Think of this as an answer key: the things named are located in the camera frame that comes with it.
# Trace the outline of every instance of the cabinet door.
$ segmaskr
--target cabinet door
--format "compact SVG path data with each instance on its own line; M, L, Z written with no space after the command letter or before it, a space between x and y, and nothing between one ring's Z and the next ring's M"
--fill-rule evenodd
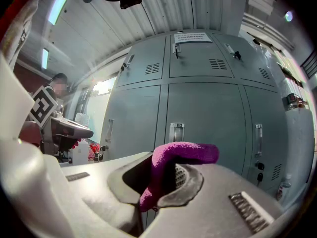
M159 93L160 86L111 93L101 138L106 160L154 150Z
M254 48L245 39L223 34L214 34L214 36L225 49L226 58L235 76L275 86L270 70L263 63L259 54L256 53ZM241 59L234 58L234 55L231 54L232 51L239 51Z
M174 35L171 35L170 77L220 76L233 77L227 61L215 42L180 43L178 59L173 54Z
M218 164L242 173L245 158L245 118L237 85L170 84L165 142L171 123L183 123L184 140L216 145Z
M245 86L245 89L253 126L253 154L248 180L257 184L258 174L263 173L259 187L268 190L278 186L284 175L287 157L286 114L279 94L251 86ZM257 124L262 125L262 147ZM261 157L256 157L258 151L262 152ZM263 171L255 167L257 161L264 164Z
M165 39L165 36L156 37L133 45L125 59L128 68L120 74L117 86L160 79L162 77Z

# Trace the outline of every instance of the ceiling light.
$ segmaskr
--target ceiling light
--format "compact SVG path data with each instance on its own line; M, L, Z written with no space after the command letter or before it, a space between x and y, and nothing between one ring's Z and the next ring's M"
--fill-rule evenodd
M43 49L43 53L42 53L42 68L43 69L47 69L48 58L49 58L49 51L46 49Z
M288 11L286 14L285 14L285 19L286 21L290 22L292 21L293 19L293 13L291 11Z
M52 23L53 25L56 24L60 11L64 7L64 4L66 3L66 1L67 0L55 0L49 15L49 22Z

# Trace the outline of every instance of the purple fuzzy object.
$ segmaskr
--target purple fuzzy object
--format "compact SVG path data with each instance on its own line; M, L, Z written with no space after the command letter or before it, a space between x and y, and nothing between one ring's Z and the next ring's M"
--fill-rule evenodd
M201 164L216 163L219 158L219 150L212 144L189 142L173 142L157 147L152 155L151 181L140 198L141 212L155 207L159 198L163 196L161 183L165 165L177 156L197 159Z

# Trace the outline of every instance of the black and white square marker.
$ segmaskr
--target black and white square marker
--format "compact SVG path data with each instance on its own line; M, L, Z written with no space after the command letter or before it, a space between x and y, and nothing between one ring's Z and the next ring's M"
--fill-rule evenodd
M57 102L48 93L48 91L41 86L33 95L35 101L30 112L30 117L42 128L51 113L56 109Z

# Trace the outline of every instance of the locker door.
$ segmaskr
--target locker door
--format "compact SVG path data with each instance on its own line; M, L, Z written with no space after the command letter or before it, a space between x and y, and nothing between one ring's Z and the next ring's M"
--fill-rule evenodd
M227 61L215 42L180 43L178 59L173 54L174 35L171 35L170 77L219 76L233 77Z
M159 93L150 86L111 94L101 137L106 160L154 150Z
M121 73L117 86L160 79L165 39L165 36L156 37L133 45L124 61L128 68Z
M171 123L184 124L183 141L215 144L220 150L218 164L242 173L246 128L237 85L170 84L166 143Z
M287 157L286 114L279 94L245 86L249 100L253 126L253 154L248 180L257 184L258 173L263 173L259 187L268 190L278 186L284 175ZM262 139L257 124L262 125ZM256 161L264 164L264 170L255 167Z
M275 86L270 70L262 62L254 48L245 39L223 34L214 34L214 36L224 47L226 58L235 76L238 76L241 79ZM239 51L241 60L233 57L234 55L230 53L230 48L227 45L231 47L232 51Z

